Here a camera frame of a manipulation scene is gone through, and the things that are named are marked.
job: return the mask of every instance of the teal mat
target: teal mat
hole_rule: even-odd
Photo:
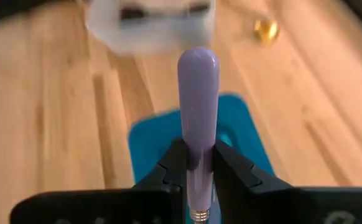
[[[168,150],[171,142],[181,137],[179,110],[145,119],[132,127],[129,133],[129,149],[136,183],[153,169]],[[233,146],[260,168],[274,174],[249,110],[238,96],[221,95],[219,97],[217,138]]]

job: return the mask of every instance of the white translucent container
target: white translucent container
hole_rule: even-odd
[[[120,0],[93,0],[86,26],[120,55],[206,45],[214,29],[215,0],[210,1],[208,12],[187,18],[148,17],[142,22],[120,23]]]

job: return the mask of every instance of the brass knob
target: brass knob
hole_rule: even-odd
[[[279,35],[279,24],[274,19],[258,19],[254,22],[254,34],[261,43],[271,44]]]

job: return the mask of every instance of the purple rod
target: purple rod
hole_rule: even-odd
[[[216,55],[201,47],[184,52],[178,63],[182,136],[190,148],[187,196],[191,211],[207,211],[211,203],[219,70]]]

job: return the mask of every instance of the blurry background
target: blurry background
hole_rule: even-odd
[[[87,9],[59,1],[0,21],[0,223],[37,192],[132,186],[132,124],[178,107],[186,48],[115,55],[87,31]],[[273,44],[254,38],[253,12],[281,25]],[[219,0],[207,47],[220,59],[221,91],[248,105],[276,175],[362,185],[362,22],[349,7]]]

